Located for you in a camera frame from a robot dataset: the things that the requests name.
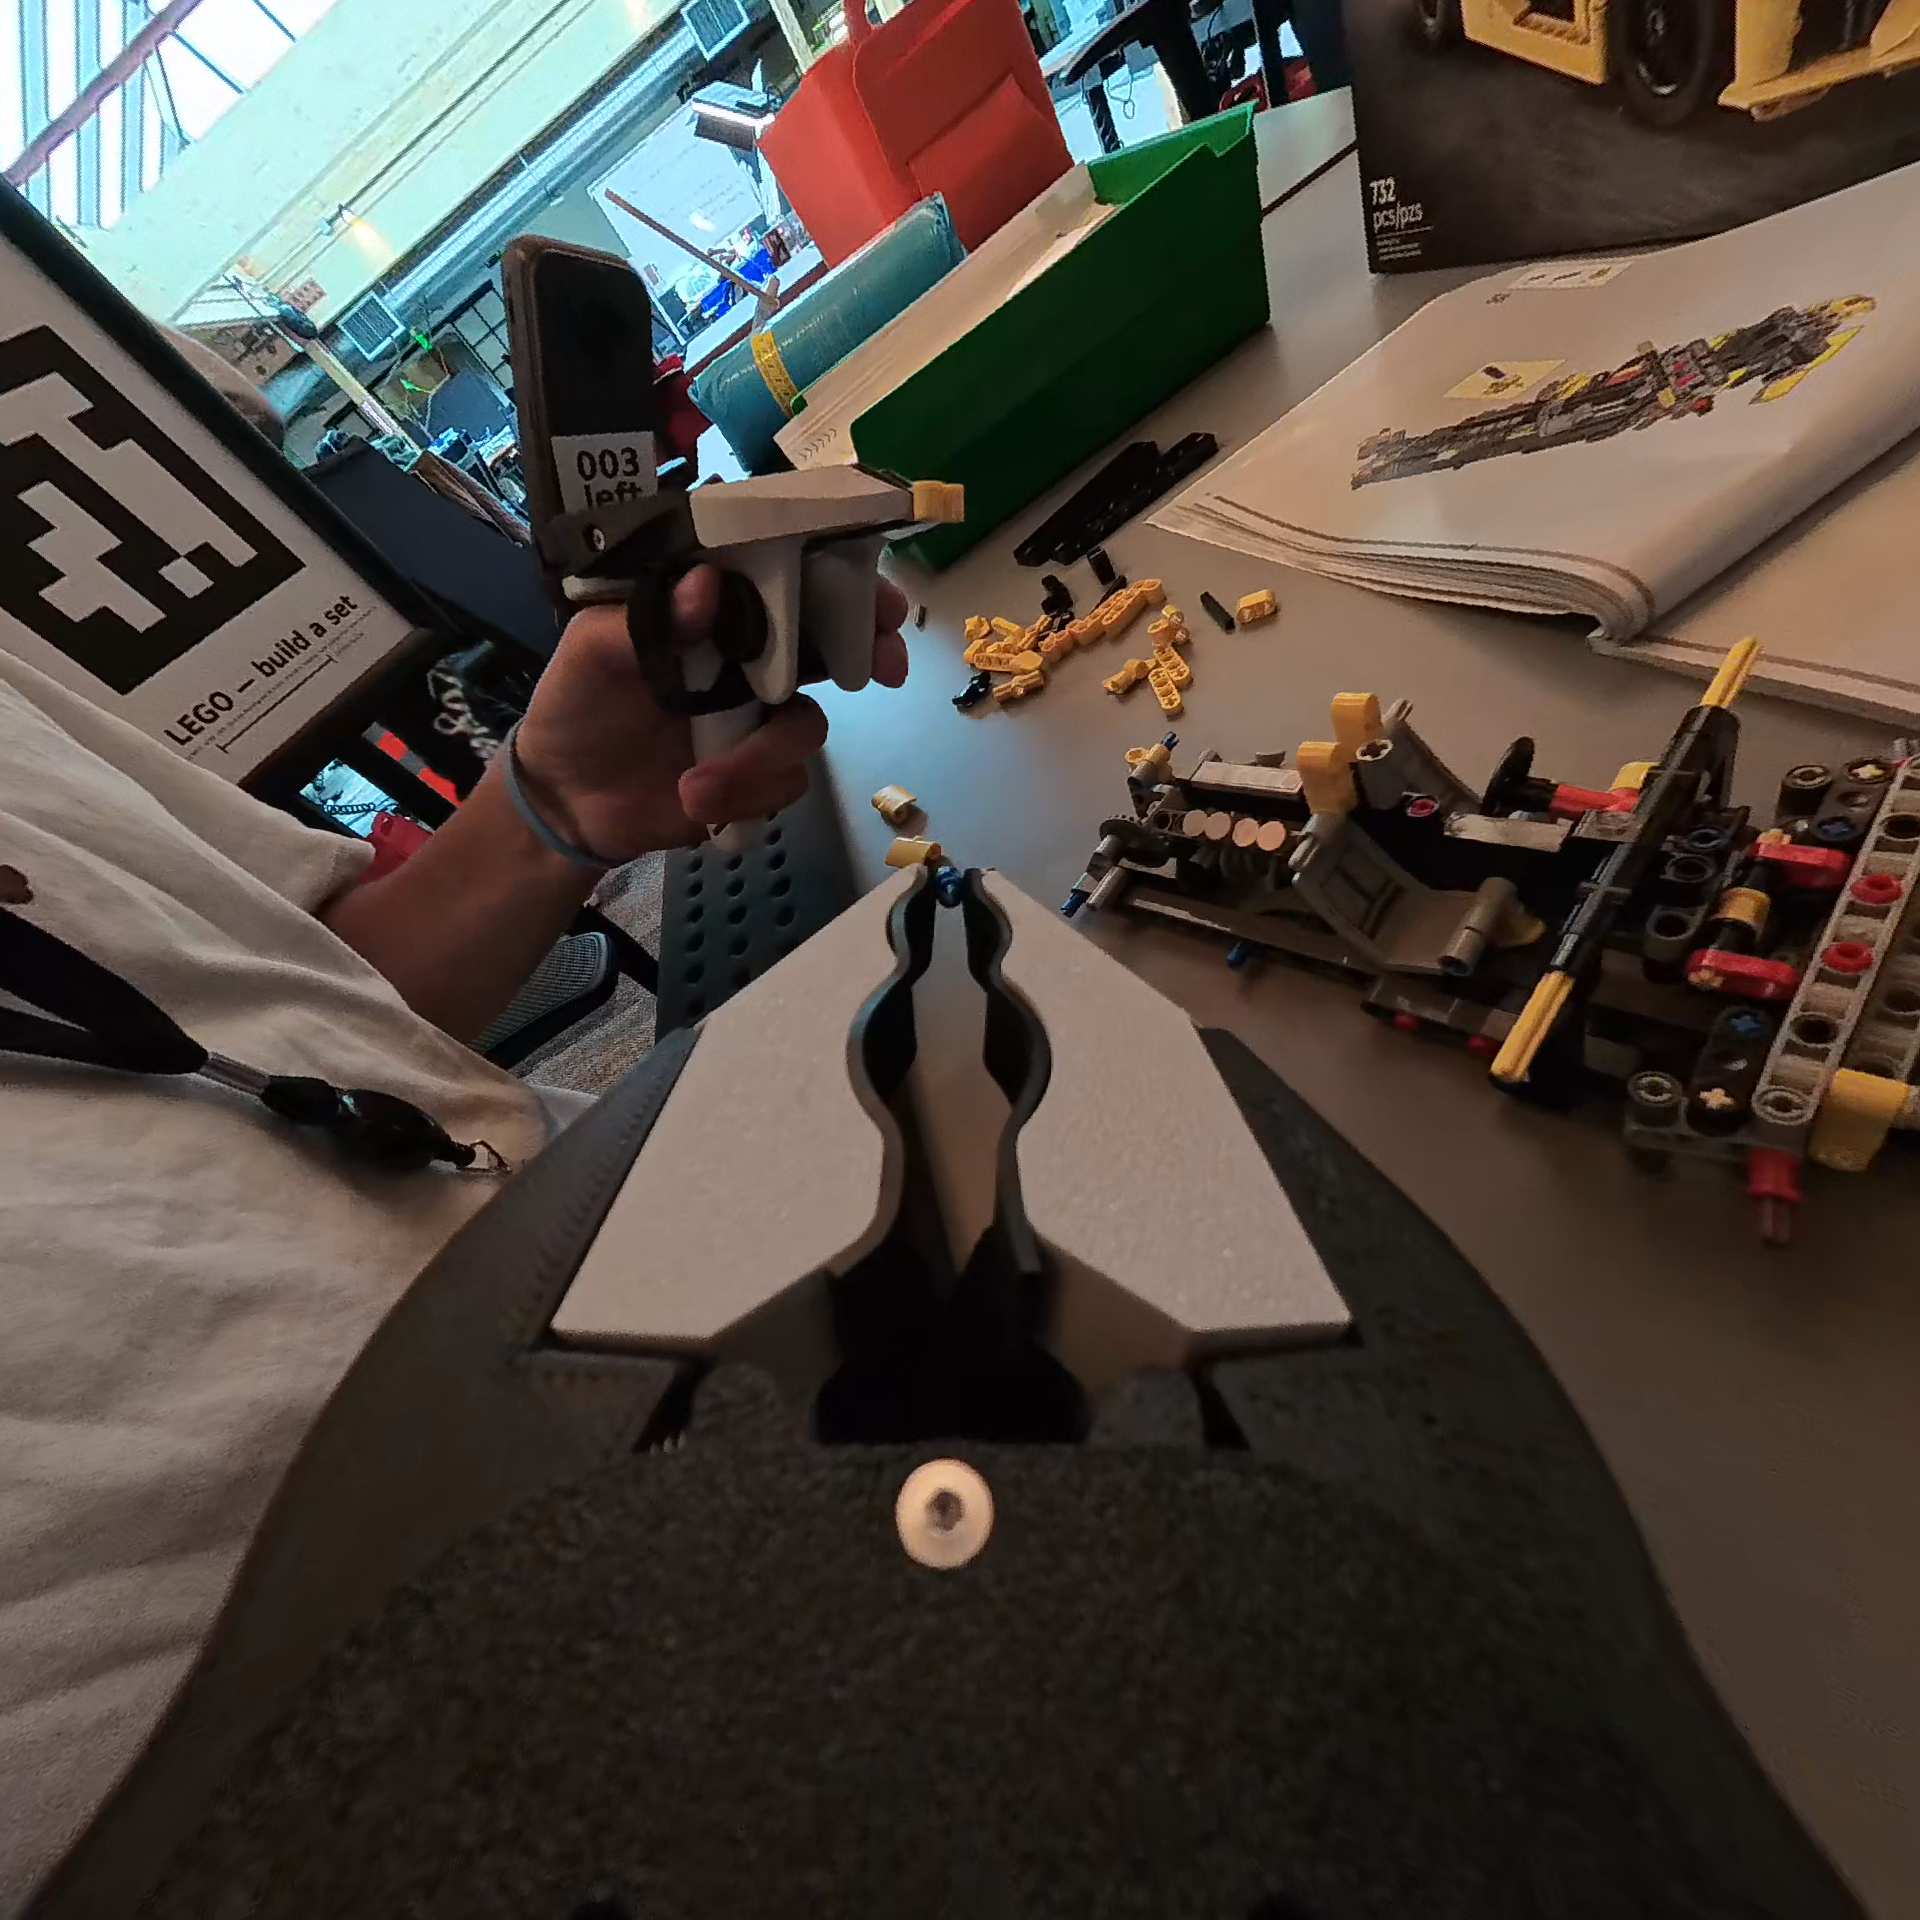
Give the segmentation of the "black mesh chair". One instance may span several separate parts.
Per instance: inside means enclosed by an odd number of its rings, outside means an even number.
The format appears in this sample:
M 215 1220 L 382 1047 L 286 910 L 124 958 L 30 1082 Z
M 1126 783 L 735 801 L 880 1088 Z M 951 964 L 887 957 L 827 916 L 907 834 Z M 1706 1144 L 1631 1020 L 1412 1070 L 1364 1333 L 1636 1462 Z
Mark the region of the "black mesh chair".
M 616 993 L 616 946 L 608 932 L 567 932 L 511 1005 L 470 1042 L 498 1070 L 519 1070 L 538 1047 L 567 1036 Z

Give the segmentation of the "pile of yellow lego pieces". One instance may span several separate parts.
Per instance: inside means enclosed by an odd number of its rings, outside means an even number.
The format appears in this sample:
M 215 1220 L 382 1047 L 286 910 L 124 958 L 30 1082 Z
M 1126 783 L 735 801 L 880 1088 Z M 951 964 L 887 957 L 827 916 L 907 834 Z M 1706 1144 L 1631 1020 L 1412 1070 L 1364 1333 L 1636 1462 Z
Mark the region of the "pile of yellow lego pieces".
M 1144 685 L 1164 719 L 1182 719 L 1184 690 L 1195 685 L 1191 642 L 1191 616 L 1151 575 L 1105 588 L 1090 612 L 1076 612 L 1059 596 L 1052 596 L 1032 623 L 972 612 L 959 652 L 968 676 L 959 693 L 951 693 L 951 706 L 1020 705 L 1071 657 L 1099 652 L 1105 662 L 1102 690 L 1110 700 Z

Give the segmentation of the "person's white shirt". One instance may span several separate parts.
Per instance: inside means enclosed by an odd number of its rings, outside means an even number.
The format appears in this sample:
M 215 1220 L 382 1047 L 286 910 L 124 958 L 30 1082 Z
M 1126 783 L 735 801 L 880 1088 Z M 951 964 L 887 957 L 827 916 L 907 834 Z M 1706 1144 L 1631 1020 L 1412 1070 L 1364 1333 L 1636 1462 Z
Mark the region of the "person's white shirt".
M 7 657 L 0 852 L 33 918 L 275 1072 L 398 1092 L 511 1164 L 590 1092 L 404 1005 L 319 910 L 371 852 Z M 0 1905 L 23 1916 L 153 1740 L 324 1399 L 496 1192 L 363 1174 L 201 1079 L 7 1065 Z

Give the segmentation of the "grey perforated chair back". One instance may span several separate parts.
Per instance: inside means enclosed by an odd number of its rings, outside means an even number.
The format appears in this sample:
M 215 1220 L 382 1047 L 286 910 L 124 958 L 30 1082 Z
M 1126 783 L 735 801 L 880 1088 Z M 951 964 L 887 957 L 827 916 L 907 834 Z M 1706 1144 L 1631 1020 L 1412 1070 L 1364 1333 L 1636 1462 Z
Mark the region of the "grey perforated chair back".
M 739 852 L 716 839 L 662 865 L 655 1036 L 681 1032 L 775 973 L 798 946 L 857 901 L 857 860 L 827 764 L 808 790 L 748 825 Z

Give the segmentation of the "blue wristband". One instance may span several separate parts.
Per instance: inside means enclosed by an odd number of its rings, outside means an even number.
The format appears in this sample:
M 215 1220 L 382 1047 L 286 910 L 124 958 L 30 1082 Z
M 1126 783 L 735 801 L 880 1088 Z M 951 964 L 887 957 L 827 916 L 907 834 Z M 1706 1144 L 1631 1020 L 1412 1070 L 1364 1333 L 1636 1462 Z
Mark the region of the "blue wristband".
M 554 860 L 567 860 L 574 868 L 585 868 L 585 872 L 595 872 L 595 879 L 606 879 L 606 872 L 616 872 L 624 865 L 628 865 L 628 856 L 595 856 L 590 846 L 576 846 L 574 834 L 563 834 L 550 818 L 543 818 L 543 810 L 534 802 L 534 790 L 529 790 L 529 783 L 528 783 L 528 764 L 520 764 L 520 749 L 519 749 L 519 732 L 520 732 L 520 719 L 510 728 L 510 735 L 498 740 L 498 756 L 496 756 L 496 764 L 498 764 L 498 774 L 505 774 L 505 790 L 510 790 L 510 802 L 519 810 L 519 818 L 520 818 L 520 825 L 538 839 L 538 852 L 550 852 Z

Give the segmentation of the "green plastic bin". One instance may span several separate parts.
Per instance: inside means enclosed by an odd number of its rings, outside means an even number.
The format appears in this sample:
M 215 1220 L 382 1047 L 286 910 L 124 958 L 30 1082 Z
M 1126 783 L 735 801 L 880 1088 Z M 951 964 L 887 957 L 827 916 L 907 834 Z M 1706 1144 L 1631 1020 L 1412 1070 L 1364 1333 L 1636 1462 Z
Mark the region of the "green plastic bin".
M 777 431 L 792 468 L 963 489 L 948 568 L 1273 321 L 1254 111 L 1076 162 Z

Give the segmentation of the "person's left hand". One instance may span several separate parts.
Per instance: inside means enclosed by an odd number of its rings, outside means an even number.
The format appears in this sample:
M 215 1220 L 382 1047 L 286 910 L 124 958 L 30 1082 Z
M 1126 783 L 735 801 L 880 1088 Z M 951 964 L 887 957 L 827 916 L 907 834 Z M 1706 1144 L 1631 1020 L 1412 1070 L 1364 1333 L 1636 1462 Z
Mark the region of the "person's left hand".
M 690 719 L 657 706 L 636 662 L 628 607 L 583 607 L 534 700 L 519 749 L 543 818 L 595 856 L 649 856 L 706 839 L 711 825 L 768 818 L 806 794 L 827 712 L 798 693 L 747 740 L 702 749 Z

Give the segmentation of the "partly built lego car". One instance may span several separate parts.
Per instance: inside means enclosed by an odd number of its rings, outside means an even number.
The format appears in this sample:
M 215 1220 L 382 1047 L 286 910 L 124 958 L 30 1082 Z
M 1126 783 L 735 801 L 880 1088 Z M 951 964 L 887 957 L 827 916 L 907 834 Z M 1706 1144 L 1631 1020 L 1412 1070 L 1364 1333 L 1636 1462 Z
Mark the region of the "partly built lego car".
M 1648 1168 L 1729 1164 L 1782 1249 L 1807 1174 L 1859 1174 L 1920 1128 L 1916 740 L 1792 764 L 1736 802 L 1740 638 L 1664 749 L 1611 784 L 1520 735 L 1465 783 L 1412 705 L 1331 705 L 1288 756 L 1131 749 L 1059 916 L 1131 910 L 1228 964 L 1346 973 L 1374 1020 L 1460 1042 L 1526 1105 L 1618 1082 Z

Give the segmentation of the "framed sign with black-white tag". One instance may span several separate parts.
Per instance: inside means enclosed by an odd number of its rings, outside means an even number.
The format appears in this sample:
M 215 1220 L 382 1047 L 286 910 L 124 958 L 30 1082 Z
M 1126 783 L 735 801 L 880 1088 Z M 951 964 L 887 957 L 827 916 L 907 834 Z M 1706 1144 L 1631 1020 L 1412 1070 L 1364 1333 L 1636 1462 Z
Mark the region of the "framed sign with black-white tag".
M 398 790 L 427 596 L 15 185 L 0 250 L 7 657 L 256 794 Z

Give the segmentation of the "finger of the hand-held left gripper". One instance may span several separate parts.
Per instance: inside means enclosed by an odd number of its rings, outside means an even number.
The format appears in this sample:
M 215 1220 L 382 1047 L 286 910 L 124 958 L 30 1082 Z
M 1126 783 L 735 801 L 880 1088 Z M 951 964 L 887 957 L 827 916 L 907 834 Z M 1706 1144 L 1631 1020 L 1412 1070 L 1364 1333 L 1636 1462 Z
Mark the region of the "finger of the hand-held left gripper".
M 923 525 L 915 482 L 872 468 L 798 468 L 690 489 L 690 552 L 880 541 Z

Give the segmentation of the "red plastic bin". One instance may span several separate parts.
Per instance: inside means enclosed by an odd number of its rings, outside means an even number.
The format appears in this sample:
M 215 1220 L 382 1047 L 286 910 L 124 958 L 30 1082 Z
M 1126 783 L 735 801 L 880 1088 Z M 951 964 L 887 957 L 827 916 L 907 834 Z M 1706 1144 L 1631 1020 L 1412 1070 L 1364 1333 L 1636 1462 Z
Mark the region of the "red plastic bin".
M 1076 168 L 1015 0 L 915 0 L 887 23 L 844 4 L 844 23 L 761 136 L 823 264 L 928 196 L 980 246 Z

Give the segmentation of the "person's left forearm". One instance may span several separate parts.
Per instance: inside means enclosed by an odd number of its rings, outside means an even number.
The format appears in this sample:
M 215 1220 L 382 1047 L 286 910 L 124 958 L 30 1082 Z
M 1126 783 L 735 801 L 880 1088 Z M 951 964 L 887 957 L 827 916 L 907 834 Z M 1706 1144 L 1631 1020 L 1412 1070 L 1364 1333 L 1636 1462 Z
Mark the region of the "person's left forearm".
M 498 774 L 459 802 L 395 872 L 319 904 L 354 946 L 436 1030 L 476 1042 L 529 983 L 598 868 L 554 852 Z

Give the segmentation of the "teal rolled mat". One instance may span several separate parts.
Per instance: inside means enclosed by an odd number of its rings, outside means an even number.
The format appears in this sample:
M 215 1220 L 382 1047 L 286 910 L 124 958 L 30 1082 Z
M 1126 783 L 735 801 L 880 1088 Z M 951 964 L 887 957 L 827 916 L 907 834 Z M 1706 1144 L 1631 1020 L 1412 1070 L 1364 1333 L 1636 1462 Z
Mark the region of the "teal rolled mat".
M 690 378 L 690 401 L 739 468 L 775 468 L 777 431 L 806 408 L 806 394 L 958 264 L 963 264 L 963 242 L 948 196 L 935 191 L 798 301 L 777 306 L 747 342 L 716 353 Z

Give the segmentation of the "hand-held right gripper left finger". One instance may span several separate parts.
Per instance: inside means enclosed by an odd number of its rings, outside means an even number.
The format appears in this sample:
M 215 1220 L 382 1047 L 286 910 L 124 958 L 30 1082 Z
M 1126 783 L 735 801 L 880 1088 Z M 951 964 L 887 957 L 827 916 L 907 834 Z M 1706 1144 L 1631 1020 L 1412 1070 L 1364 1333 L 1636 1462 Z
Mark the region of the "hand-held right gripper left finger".
M 590 1356 L 761 1365 L 812 1401 L 844 1350 L 948 1288 L 907 1105 L 939 879 L 902 868 L 688 1032 L 550 1333 Z

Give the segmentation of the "black lego beams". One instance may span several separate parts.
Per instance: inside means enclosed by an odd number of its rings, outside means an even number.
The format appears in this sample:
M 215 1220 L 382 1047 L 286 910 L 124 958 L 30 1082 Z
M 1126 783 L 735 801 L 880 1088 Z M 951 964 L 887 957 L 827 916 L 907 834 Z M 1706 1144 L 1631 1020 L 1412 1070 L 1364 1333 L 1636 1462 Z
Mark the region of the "black lego beams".
M 1120 525 L 1144 516 L 1191 473 L 1214 468 L 1222 450 L 1214 431 L 1195 431 L 1174 441 L 1138 439 L 1126 441 L 1105 468 L 1095 472 L 1044 525 L 1015 542 L 1020 568 L 1066 568 L 1102 549 Z

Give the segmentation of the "black lego set box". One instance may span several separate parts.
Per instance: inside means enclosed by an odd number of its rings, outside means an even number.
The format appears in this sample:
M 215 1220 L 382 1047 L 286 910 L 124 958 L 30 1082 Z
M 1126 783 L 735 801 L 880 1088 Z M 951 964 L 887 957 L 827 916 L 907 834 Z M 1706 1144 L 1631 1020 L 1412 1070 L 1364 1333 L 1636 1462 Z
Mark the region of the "black lego set box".
M 1346 42 L 1375 276 L 1766 217 L 1916 250 L 1913 0 L 1359 0 Z

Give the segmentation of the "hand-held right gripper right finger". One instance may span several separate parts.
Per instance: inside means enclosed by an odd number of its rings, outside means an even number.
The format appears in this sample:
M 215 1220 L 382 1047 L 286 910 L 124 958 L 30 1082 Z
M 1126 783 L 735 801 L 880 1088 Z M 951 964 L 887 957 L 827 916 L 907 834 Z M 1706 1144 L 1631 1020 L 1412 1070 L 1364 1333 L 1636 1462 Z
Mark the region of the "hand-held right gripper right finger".
M 1184 1005 L 1002 872 L 968 872 L 968 964 L 1009 1005 L 1002 1196 L 1082 1385 L 1337 1342 L 1354 1311 Z

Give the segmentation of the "open lego instruction booklet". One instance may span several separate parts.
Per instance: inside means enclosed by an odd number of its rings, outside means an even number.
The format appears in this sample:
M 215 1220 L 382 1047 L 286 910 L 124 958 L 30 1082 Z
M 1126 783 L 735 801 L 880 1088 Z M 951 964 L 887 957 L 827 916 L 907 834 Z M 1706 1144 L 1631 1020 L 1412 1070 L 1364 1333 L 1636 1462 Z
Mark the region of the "open lego instruction booklet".
M 1426 301 L 1151 513 L 1359 588 L 1916 720 L 1920 168 Z

